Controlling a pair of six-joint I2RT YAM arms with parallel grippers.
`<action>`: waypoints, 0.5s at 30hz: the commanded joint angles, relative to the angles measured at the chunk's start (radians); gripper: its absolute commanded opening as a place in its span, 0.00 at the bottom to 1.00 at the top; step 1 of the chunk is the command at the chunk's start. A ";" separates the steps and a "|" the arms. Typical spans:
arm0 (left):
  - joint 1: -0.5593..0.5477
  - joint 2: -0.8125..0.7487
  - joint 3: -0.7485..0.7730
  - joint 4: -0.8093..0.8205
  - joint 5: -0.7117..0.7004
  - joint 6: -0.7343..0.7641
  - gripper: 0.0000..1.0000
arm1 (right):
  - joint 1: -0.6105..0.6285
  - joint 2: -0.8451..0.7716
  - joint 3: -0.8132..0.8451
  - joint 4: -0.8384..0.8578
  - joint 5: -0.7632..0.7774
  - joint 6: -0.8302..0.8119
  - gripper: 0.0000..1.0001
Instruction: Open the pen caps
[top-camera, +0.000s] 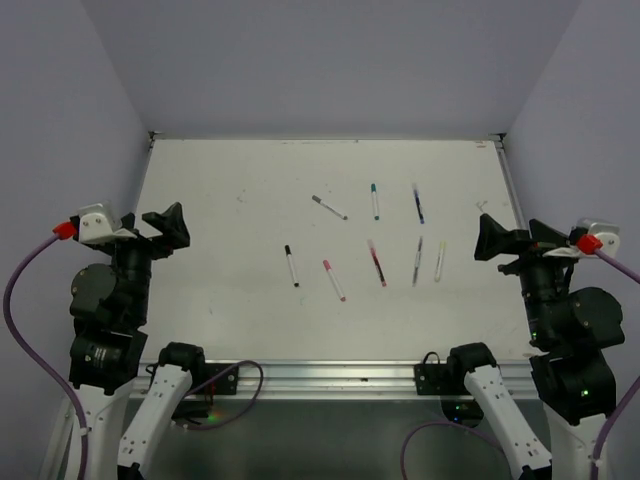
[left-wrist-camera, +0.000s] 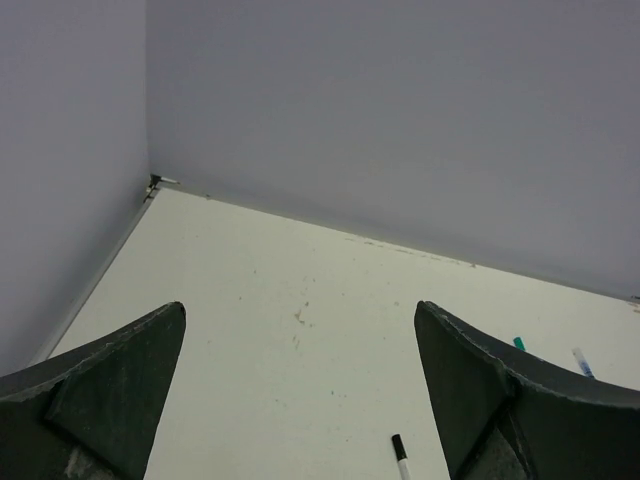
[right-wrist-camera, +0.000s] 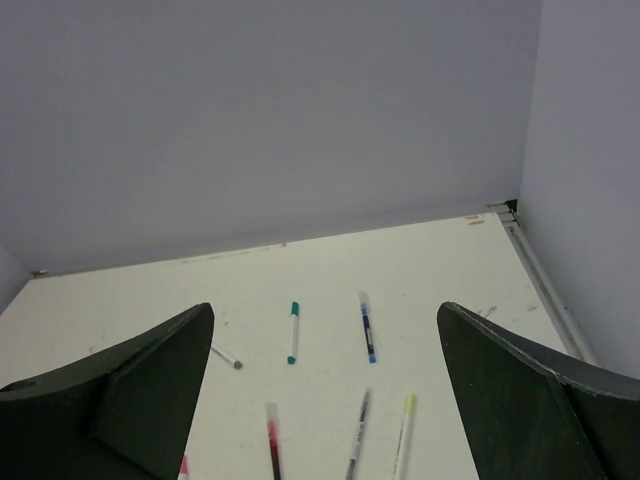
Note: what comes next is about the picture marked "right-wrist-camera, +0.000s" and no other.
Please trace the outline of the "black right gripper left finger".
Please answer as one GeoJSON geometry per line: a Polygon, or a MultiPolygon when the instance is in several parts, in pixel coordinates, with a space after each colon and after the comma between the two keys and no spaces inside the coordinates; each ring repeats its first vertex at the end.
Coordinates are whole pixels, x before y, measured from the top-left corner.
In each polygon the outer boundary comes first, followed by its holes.
{"type": "Polygon", "coordinates": [[[175,479],[214,332],[195,305],[1,390],[4,479],[175,479]]]}

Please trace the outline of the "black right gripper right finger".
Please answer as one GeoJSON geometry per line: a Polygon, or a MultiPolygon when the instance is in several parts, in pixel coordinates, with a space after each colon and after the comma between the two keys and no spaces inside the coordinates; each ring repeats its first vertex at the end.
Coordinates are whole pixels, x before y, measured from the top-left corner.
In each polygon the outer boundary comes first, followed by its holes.
{"type": "Polygon", "coordinates": [[[437,327],[481,479],[636,479],[639,382],[453,302],[437,327]]]}

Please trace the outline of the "grey capped white marker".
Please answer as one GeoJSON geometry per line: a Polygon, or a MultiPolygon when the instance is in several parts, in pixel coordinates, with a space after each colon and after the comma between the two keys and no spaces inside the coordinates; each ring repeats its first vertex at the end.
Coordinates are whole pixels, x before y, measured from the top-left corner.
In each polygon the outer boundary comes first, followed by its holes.
{"type": "Polygon", "coordinates": [[[234,369],[240,370],[243,368],[243,363],[239,359],[234,357],[232,354],[224,350],[219,345],[213,343],[211,345],[211,350],[234,369]]]}

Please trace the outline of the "pink capped white marker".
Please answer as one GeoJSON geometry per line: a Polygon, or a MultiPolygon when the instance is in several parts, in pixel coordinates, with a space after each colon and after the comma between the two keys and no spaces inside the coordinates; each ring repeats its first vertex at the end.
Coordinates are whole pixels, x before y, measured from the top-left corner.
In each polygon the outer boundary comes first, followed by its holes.
{"type": "Polygon", "coordinates": [[[177,480],[189,480],[189,469],[187,456],[182,458],[179,474],[177,480]]]}

